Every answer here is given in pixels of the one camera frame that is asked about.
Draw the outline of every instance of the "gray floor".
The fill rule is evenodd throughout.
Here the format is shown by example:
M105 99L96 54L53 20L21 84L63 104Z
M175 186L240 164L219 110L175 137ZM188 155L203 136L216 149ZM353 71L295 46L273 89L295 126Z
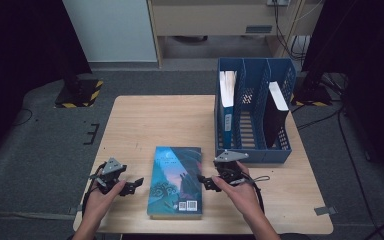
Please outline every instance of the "gray floor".
M182 43L173 40L172 44ZM187 55L193 48L187 46L181 51ZM63 86L62 81L32 90L25 96L23 108L28 110L20 111L14 123L21 125L14 126L0 145L0 239L65 239L73 233L73 216L67 213L82 198L117 96L214 94L217 76L217 59L214 57L219 57L220 53L193 59L172 54L164 60L161 69L95 68L95 76L103 79L104 85L93 107L54 108L53 102ZM340 102L328 107L307 106L294 112L293 116L301 126L328 116L340 107ZM304 128L300 135L322 196L327 206L334 206L338 211L331 216L333 233L309 236L313 240L364 239L375 230L370 215L377 225L384 223L384 165L366 161L364 149L349 119L341 115L341 123L371 214L365 205L336 115ZM87 133L94 130L91 124L100 124L98 134L94 144L84 145L90 141ZM28 214L30 218L17 217L20 213ZM38 213L46 214L39 217L55 220L31 218L37 217ZM106 239L119 239L119 236L110 234ZM382 238L377 235L371 239Z

